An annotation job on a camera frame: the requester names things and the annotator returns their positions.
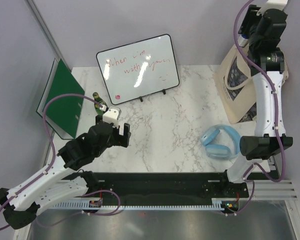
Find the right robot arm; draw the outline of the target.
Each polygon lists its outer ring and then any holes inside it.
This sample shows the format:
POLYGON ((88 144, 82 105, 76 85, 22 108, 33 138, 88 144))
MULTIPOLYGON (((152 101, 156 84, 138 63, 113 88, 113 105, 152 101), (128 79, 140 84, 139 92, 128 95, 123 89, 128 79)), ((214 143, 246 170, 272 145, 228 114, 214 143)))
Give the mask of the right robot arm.
POLYGON ((227 179, 219 184, 225 197, 232 196, 237 191, 236 183, 246 182, 255 167, 272 182, 285 178, 285 150, 292 146, 293 138, 286 135, 282 117, 285 56, 278 44, 287 26, 287 4, 286 0, 268 0, 258 7, 248 1, 240 9, 246 11, 241 26, 233 26, 234 44, 250 68, 257 120, 254 135, 241 137, 240 156, 225 171, 227 179), (261 163, 277 154, 281 155, 281 174, 273 179, 261 163))

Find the small white blue can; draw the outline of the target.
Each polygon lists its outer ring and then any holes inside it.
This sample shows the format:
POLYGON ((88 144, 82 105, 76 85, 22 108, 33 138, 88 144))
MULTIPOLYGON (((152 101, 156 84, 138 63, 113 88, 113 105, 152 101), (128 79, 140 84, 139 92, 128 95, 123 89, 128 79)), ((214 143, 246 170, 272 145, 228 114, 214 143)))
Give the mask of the small white blue can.
POLYGON ((243 34, 240 34, 237 38, 238 45, 244 48, 249 43, 249 38, 243 34))

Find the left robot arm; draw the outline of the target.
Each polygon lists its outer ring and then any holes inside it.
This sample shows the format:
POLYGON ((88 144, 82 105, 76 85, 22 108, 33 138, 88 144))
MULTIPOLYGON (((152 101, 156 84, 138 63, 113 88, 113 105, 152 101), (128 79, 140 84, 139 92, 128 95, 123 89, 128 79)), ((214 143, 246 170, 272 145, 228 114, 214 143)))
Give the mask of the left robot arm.
POLYGON ((8 226, 21 229, 57 203, 73 197, 96 196, 100 191, 100 182, 92 171, 83 171, 69 182, 54 185, 92 163, 106 149, 128 147, 130 137, 130 124, 115 127, 114 123, 97 116, 95 125, 87 133, 68 141, 58 151, 54 161, 18 186, 0 188, 0 212, 8 226))

